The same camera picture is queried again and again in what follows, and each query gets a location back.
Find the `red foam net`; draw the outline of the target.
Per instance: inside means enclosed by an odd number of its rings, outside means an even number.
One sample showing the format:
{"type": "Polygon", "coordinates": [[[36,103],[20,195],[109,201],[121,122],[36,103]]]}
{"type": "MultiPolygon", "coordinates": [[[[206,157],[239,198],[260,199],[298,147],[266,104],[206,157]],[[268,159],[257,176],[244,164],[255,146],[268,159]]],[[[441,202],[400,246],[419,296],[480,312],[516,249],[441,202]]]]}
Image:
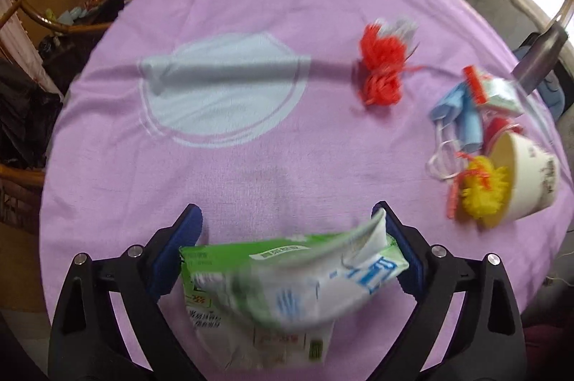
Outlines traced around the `red foam net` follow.
{"type": "Polygon", "coordinates": [[[394,36],[380,39],[377,32],[378,26],[369,23],[359,41],[365,70],[359,94],[366,106],[388,107],[398,104],[403,97],[403,74],[417,71],[420,66],[408,63],[416,48],[409,52],[400,39],[394,36]]]}

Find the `blue face mask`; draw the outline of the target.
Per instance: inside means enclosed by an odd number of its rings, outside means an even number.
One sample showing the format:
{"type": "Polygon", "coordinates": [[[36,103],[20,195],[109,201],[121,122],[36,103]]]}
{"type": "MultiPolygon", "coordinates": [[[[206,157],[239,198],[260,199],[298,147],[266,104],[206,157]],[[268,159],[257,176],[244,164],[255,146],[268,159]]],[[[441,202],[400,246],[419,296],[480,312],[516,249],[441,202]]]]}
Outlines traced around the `blue face mask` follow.
{"type": "Polygon", "coordinates": [[[439,181],[453,180],[463,169],[458,153],[475,155],[484,142],[483,122],[465,83],[444,95],[429,113],[434,124],[436,148],[426,167],[439,181]]]}

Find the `white printed paper cup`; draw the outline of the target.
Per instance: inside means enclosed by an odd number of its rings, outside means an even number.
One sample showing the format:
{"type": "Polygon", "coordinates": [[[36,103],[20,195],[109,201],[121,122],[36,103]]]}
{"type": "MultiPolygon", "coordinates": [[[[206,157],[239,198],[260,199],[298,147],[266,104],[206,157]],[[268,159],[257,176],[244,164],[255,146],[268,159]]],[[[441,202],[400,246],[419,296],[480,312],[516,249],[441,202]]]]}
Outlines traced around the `white printed paper cup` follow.
{"type": "Polygon", "coordinates": [[[508,169],[509,189],[503,207],[483,224],[495,227],[516,221],[550,207],[559,184],[559,160],[523,135],[506,131],[489,152],[495,167],[508,169]]]}

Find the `purple printed bed sheet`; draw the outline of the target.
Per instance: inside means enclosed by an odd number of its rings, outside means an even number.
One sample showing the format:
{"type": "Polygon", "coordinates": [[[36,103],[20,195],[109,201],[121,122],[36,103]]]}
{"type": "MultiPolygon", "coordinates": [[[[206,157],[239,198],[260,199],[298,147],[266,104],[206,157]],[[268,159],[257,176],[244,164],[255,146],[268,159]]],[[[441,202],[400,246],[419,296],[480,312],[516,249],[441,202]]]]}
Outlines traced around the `purple printed bed sheet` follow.
{"type": "Polygon", "coordinates": [[[478,231],[447,219],[424,164],[429,111],[476,64],[507,77],[507,45],[464,0],[132,0],[103,35],[56,121],[40,212],[53,380],[522,380],[519,313],[573,218],[556,202],[478,231]],[[417,48],[393,106],[366,106],[359,41],[411,19],[417,48]],[[199,241],[350,229],[386,201],[447,256],[496,277],[417,304],[391,283],[339,321],[325,361],[223,370],[201,346],[183,287],[147,292],[147,245],[188,204],[199,241]]]}

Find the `blue cushioned chair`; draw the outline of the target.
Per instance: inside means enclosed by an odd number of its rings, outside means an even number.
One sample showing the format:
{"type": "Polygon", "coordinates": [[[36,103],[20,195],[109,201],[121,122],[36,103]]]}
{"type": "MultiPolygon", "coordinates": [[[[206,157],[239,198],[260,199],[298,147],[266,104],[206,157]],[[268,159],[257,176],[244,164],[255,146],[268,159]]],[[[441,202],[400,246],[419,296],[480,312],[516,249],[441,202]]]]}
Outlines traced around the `blue cushioned chair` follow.
{"type": "Polygon", "coordinates": [[[538,93],[557,122],[573,104],[573,78],[558,60],[552,71],[537,86],[538,93]]]}

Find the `floral orange curtain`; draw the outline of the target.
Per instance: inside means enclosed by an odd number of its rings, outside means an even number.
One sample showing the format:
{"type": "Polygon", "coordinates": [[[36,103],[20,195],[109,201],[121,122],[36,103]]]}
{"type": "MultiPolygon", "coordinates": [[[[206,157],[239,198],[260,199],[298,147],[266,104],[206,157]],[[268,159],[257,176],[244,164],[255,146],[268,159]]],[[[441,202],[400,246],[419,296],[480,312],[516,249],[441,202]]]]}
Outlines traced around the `floral orange curtain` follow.
{"type": "Polygon", "coordinates": [[[15,0],[1,0],[1,53],[48,93],[62,96],[18,17],[15,0]]]}

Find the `dark jacket on chair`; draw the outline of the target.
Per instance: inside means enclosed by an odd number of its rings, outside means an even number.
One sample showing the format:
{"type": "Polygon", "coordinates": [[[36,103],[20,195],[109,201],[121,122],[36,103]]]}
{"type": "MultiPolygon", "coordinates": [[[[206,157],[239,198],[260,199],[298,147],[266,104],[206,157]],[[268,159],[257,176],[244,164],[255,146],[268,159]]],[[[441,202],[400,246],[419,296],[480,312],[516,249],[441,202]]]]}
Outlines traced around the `dark jacket on chair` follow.
{"type": "Polygon", "coordinates": [[[44,168],[62,101],[6,60],[1,60],[0,86],[1,163],[44,168]]]}

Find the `white plastic wrap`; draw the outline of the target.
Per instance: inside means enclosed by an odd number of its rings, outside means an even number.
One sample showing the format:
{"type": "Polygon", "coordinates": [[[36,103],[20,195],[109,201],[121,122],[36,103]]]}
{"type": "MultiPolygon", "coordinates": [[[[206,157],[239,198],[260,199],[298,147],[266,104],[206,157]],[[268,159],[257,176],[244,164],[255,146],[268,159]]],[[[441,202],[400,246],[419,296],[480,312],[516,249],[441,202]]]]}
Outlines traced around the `white plastic wrap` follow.
{"type": "Polygon", "coordinates": [[[375,25],[378,26],[378,38],[382,39],[384,37],[394,36],[406,45],[409,52],[417,47],[414,40],[418,25],[413,20],[396,19],[393,22],[388,22],[385,19],[377,19],[375,25]]]}

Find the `red white medicine box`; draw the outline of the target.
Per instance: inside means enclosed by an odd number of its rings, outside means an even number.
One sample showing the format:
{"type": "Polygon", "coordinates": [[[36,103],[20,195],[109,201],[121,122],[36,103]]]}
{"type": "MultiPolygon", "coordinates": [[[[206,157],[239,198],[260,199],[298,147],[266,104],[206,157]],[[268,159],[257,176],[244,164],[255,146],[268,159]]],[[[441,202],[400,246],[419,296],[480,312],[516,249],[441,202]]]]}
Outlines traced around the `red white medicine box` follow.
{"type": "Polygon", "coordinates": [[[474,65],[464,67],[463,74],[478,109],[495,111],[512,117],[523,113],[517,90],[510,81],[495,77],[474,65]]]}

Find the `green white tissue packet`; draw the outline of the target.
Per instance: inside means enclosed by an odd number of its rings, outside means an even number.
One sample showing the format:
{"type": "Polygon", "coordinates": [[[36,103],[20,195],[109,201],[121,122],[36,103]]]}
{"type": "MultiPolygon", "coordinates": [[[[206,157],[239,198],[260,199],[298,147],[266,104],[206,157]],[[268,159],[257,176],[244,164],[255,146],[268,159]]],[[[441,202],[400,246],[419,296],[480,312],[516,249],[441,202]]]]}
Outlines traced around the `green white tissue packet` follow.
{"type": "Polygon", "coordinates": [[[409,268],[379,209],[344,232],[180,250],[186,310],[223,370],[322,363],[335,322],[409,268]]]}

